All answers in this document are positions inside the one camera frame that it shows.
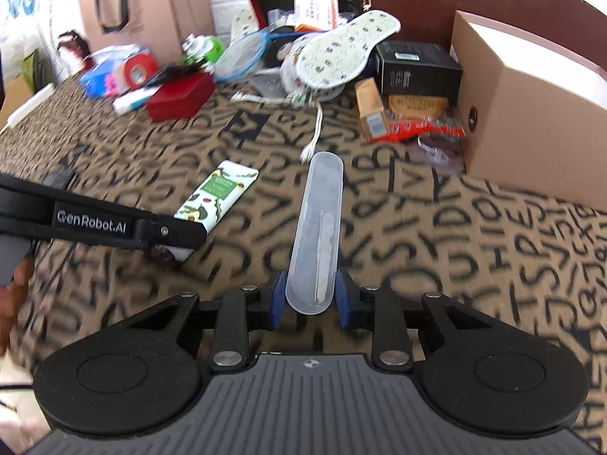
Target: avocado illustration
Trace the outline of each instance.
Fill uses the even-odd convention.
[[[222,208],[219,205],[219,198],[215,199],[215,215],[217,216],[217,222],[219,222],[219,219],[222,216]]]
[[[187,215],[188,221],[203,221],[209,215],[208,212],[201,205],[198,209],[192,207],[191,205],[185,205],[181,208],[181,213]]]

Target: red lid box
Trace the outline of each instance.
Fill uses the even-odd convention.
[[[146,102],[153,121],[193,118],[215,90],[209,73],[194,73],[165,83]]]
[[[278,9],[285,12],[293,12],[295,0],[249,0],[260,29],[268,26],[268,12]]]

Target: bag handle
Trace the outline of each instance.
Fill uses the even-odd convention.
[[[120,32],[129,23],[129,19],[131,17],[130,12],[129,12],[129,0],[120,0],[121,21],[118,25],[108,26],[108,25],[105,25],[101,21],[101,11],[99,10],[99,0],[95,0],[95,11],[97,13],[97,20],[99,21],[99,25],[101,26],[103,34]]]

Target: orange box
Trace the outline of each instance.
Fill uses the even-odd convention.
[[[338,0],[295,0],[295,30],[330,31],[338,26]]]

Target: cardboard box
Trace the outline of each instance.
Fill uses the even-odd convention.
[[[361,80],[356,84],[355,89],[362,136],[369,141],[387,135],[390,131],[388,120],[375,80],[373,78]]]
[[[607,210],[607,73],[551,41],[457,12],[467,173]]]
[[[34,95],[22,74],[5,86],[4,94],[4,104],[0,110],[0,130],[6,125],[7,118]]]
[[[383,41],[375,47],[375,72],[385,96],[447,97],[457,103],[461,67],[438,44]]]

